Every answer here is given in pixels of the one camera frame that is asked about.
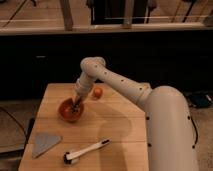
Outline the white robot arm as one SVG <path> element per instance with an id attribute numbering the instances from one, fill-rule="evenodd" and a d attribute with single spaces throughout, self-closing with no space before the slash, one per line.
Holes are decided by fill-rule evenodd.
<path id="1" fill-rule="evenodd" d="M 102 57 L 86 57 L 80 67 L 77 100 L 84 100 L 99 79 L 145 112 L 149 171 L 199 171 L 192 118 L 180 91 L 146 87 L 108 70 Z"/>

